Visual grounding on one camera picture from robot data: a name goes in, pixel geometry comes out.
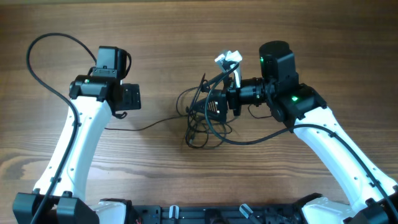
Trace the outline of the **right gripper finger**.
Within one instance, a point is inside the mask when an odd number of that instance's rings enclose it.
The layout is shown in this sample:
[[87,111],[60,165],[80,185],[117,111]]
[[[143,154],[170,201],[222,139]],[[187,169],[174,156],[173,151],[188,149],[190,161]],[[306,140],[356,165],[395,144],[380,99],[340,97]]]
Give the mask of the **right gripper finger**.
[[[193,97],[192,102],[188,106],[188,114],[195,113],[205,114],[205,103],[207,97],[199,99],[199,93]],[[223,93],[212,93],[207,104],[208,118],[215,121],[226,122],[227,115],[227,99]]]
[[233,79],[229,76],[226,75],[225,73],[220,73],[216,77],[212,78],[210,81],[205,79],[205,73],[203,74],[201,78],[201,84],[200,84],[200,91],[201,92],[209,92],[210,88],[213,84],[216,82],[223,82],[224,86],[227,87],[233,87]]

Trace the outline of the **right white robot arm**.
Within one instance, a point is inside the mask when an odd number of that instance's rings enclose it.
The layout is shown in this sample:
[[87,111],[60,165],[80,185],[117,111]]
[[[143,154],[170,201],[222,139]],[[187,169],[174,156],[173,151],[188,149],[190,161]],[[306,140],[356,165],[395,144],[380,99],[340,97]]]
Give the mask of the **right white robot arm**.
[[242,79],[239,52],[226,51],[215,62],[221,73],[202,80],[198,90],[206,98],[194,100],[189,114],[201,113],[224,123],[228,111],[239,116],[244,105],[266,104],[272,117],[283,123],[320,158],[343,189],[348,203],[332,202],[320,194],[295,204],[302,223],[396,223],[397,182],[377,168],[337,122],[326,101],[300,83],[294,53],[281,40],[259,48],[261,76]]

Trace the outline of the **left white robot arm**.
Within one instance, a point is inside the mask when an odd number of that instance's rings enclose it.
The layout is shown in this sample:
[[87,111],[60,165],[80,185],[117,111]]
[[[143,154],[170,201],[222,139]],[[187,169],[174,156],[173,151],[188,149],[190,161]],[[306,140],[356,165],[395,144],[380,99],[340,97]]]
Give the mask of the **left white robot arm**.
[[93,156],[112,117],[141,108],[139,85],[124,84],[131,56],[101,46],[96,65],[69,87],[68,117],[53,156],[32,193],[18,193],[12,211],[18,223],[139,223],[131,201],[106,198],[85,203]]

